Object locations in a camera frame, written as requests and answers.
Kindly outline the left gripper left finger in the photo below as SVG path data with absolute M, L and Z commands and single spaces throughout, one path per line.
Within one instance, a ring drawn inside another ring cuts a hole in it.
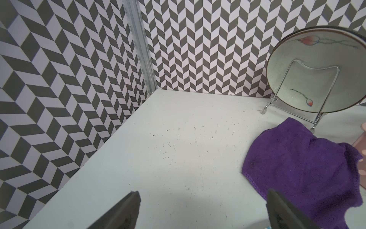
M 136 227 L 141 197 L 132 191 L 116 203 L 88 229 L 134 229 Z

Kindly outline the purple cloth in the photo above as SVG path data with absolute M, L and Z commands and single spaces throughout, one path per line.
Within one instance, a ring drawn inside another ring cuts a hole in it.
M 362 205 L 353 146 L 314 136 L 287 118 L 250 146 L 242 174 L 263 198 L 274 189 L 322 229 L 347 228 L 345 214 Z

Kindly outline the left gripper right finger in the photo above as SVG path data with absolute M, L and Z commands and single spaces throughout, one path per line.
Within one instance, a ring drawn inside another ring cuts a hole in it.
M 302 211 L 274 189 L 268 191 L 266 207 L 271 229 L 320 229 Z

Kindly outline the pink perforated basket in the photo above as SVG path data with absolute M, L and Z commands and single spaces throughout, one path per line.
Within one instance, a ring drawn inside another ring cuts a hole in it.
M 360 185 L 366 188 L 366 123 L 361 125 L 363 133 L 353 143 L 353 147 L 358 150 L 362 158 L 357 164 L 358 173 L 360 175 Z

